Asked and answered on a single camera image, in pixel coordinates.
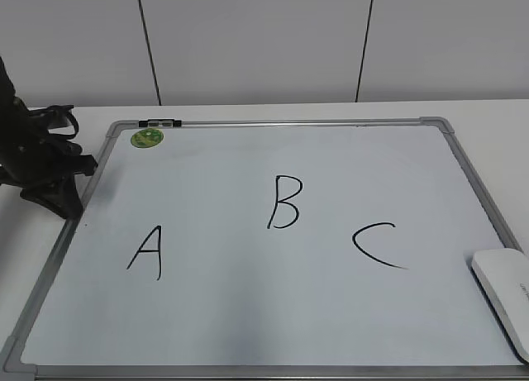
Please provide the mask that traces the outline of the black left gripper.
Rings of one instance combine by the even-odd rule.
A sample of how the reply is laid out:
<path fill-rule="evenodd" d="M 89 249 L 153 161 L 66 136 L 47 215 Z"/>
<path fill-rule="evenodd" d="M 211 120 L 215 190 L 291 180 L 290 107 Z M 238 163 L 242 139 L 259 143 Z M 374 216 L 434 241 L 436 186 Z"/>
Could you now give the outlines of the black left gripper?
<path fill-rule="evenodd" d="M 79 146 L 72 142 L 79 133 L 73 108 L 53 105 L 30 110 L 20 98 L 14 98 L 1 110 L 1 183 L 22 187 L 22 199 L 65 220 L 83 213 L 74 176 L 25 187 L 47 179 L 61 160 L 64 174 L 95 174 L 97 161 L 92 155 L 78 155 Z"/>

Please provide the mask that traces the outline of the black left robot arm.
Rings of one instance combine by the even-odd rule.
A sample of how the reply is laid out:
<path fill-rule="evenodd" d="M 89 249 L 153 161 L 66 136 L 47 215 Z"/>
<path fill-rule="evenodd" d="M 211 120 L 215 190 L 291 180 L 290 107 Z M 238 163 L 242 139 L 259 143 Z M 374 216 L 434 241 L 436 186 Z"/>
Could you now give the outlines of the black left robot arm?
<path fill-rule="evenodd" d="M 18 187 L 22 199 L 65 220 L 83 213 L 75 177 L 92 176 L 98 167 L 73 142 L 79 133 L 73 108 L 28 109 L 1 66 L 1 183 Z"/>

